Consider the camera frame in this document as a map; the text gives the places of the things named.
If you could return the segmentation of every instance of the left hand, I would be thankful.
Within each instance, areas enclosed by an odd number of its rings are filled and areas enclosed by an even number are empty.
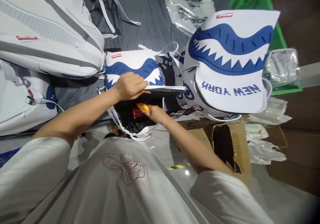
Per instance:
[[[117,101],[134,100],[142,93],[150,93],[144,91],[149,85],[143,77],[133,72],[127,72],[119,77],[116,84],[110,89],[114,91]]]

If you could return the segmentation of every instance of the hand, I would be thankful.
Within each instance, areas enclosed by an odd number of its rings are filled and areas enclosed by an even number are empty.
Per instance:
[[[149,111],[143,110],[142,113],[149,117],[154,122],[164,125],[168,120],[171,120],[170,116],[160,107],[148,105]]]
[[[110,89],[114,91],[117,101],[134,100],[142,93],[150,93],[144,91],[148,86],[148,81],[133,72],[127,72],[119,77],[116,84]]]

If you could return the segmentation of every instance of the floor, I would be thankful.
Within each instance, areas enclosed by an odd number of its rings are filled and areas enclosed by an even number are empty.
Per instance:
[[[106,126],[96,126],[90,128],[85,137],[76,140],[71,150],[68,169],[72,170],[83,163],[89,157],[91,150],[99,144],[108,132]],[[21,147],[30,139],[31,136],[18,136],[9,140],[2,140],[0,141],[0,153],[15,147]],[[145,142],[165,167],[184,165],[188,162],[167,131],[156,130]],[[308,215],[305,210],[312,210],[312,207],[315,206],[314,203],[320,201],[319,198],[270,178],[266,167],[263,165],[253,164],[252,169],[250,191],[274,222],[276,224],[305,223]],[[171,170],[170,173],[186,192],[189,192],[197,177],[192,167],[189,166]]]

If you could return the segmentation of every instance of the shark teeth graphic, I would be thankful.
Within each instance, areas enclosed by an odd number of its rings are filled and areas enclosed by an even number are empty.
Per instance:
[[[215,39],[206,39],[201,41],[195,39],[193,41],[193,52],[201,53],[201,56],[207,54],[207,56],[214,61],[221,58],[221,66],[231,63],[231,68],[233,68],[238,62],[240,62],[240,65],[242,68],[244,68],[249,60],[251,60],[253,63],[257,63],[259,59],[264,60],[265,54],[268,52],[268,46],[269,45],[266,44],[261,48],[245,55],[232,55],[228,53]]]
[[[117,80],[119,79],[119,75],[115,75],[115,74],[107,74],[106,75],[106,87],[109,90],[111,87],[114,86],[114,84],[116,84]],[[163,86],[164,85],[164,81],[162,76],[160,75],[159,69],[154,69],[153,72],[147,77],[145,78],[145,81],[149,82],[149,85],[157,85],[157,86]]]

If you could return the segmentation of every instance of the red label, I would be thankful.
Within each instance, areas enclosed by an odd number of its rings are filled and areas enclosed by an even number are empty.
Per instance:
[[[117,54],[117,55],[114,55],[114,56],[111,56],[111,57],[113,59],[113,58],[117,58],[117,57],[122,57],[122,55],[121,54]]]
[[[142,111],[139,108],[133,109],[133,118],[134,119],[139,119],[144,117],[145,115],[142,113]]]
[[[233,16],[233,13],[220,14],[220,15],[217,16],[216,19],[226,18],[226,17],[232,17],[232,16]]]
[[[38,40],[37,37],[28,37],[28,36],[25,36],[25,37],[16,36],[16,38],[17,38],[19,41],[23,41],[23,40]]]

